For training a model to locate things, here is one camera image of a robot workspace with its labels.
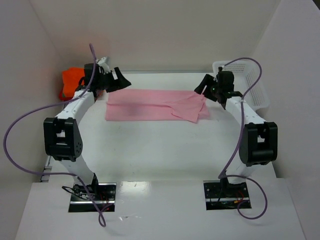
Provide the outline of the pink t shirt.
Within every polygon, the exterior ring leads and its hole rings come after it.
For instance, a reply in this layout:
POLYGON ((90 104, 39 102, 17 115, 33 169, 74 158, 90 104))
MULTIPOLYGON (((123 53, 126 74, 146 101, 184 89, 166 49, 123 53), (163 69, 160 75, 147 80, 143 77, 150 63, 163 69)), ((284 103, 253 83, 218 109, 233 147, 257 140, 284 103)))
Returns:
POLYGON ((106 121, 189 121, 208 119, 206 98, 190 90, 123 89, 111 92, 106 121))

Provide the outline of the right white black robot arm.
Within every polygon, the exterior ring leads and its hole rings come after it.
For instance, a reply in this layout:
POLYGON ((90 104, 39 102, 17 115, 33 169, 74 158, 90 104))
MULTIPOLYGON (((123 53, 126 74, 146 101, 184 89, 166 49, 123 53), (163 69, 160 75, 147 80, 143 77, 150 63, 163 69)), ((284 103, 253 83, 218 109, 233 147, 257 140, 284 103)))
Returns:
POLYGON ((218 182, 206 183, 207 198, 233 198, 244 195, 245 181, 257 170, 277 159, 278 126, 260 117, 235 90, 235 76, 220 70, 216 76, 206 74, 195 93, 219 103, 240 125, 235 150, 219 174, 218 182))

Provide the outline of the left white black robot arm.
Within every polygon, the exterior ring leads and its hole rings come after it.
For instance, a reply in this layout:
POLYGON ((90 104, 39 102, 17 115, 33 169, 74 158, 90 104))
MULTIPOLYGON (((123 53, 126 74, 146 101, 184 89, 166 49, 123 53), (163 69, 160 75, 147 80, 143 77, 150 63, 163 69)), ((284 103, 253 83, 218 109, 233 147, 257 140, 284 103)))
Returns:
POLYGON ((118 67, 109 70, 105 63, 85 64, 83 72, 71 101, 58 115, 44 120, 44 144, 46 154, 72 175, 73 192, 96 196, 101 192, 99 181, 82 156, 83 141, 78 124, 100 93, 122 90, 131 83, 118 67))

